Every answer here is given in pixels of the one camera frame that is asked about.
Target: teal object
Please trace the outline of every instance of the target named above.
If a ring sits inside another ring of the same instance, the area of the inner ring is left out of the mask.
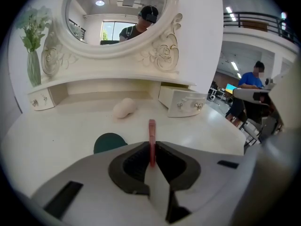
[[[27,73],[33,87],[41,84],[41,71],[37,51],[28,53]]]
[[[94,154],[106,152],[127,145],[124,139],[115,133],[101,135],[94,144]]]

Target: white shelf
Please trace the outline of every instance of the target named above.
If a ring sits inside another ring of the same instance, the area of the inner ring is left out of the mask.
[[[30,91],[28,91],[28,94],[39,91],[41,89],[45,89],[54,85],[64,84],[68,82],[73,81],[85,81],[85,80],[95,80],[95,79],[136,79],[136,80],[147,80],[147,81],[161,81],[161,82],[169,82],[169,83],[175,83],[175,84],[182,84],[182,85],[188,85],[188,86],[195,86],[195,83],[189,82],[189,81],[182,81],[177,79],[168,79],[168,78],[162,78],[157,76],[151,76],[151,75],[144,75],[144,74],[129,74],[125,72],[118,71],[117,73],[93,73],[93,74],[85,74],[82,76],[77,77],[63,77],[60,79],[56,79],[54,81],[44,81],[43,84],[34,87]]]

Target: glass vase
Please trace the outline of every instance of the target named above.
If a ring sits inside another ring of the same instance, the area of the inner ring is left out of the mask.
[[[41,84],[41,71],[38,54],[36,51],[28,53],[27,73],[33,87]]]

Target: window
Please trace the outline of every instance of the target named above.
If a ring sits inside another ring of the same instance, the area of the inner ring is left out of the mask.
[[[136,24],[124,22],[103,22],[101,40],[118,40],[119,34],[124,28],[134,26]]]

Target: black slot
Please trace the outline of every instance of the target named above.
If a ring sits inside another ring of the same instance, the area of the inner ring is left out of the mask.
[[[238,163],[231,162],[231,161],[225,161],[225,160],[221,160],[217,164],[225,166],[227,168],[233,168],[233,169],[236,169],[239,166]]]
[[[174,194],[174,191],[169,192],[169,202],[168,202],[168,210],[166,214],[165,220],[172,224],[188,215],[190,215],[190,211],[188,211],[185,207],[180,207],[177,201],[177,198]]]
[[[70,181],[44,207],[44,210],[57,219],[61,219],[83,184]]]

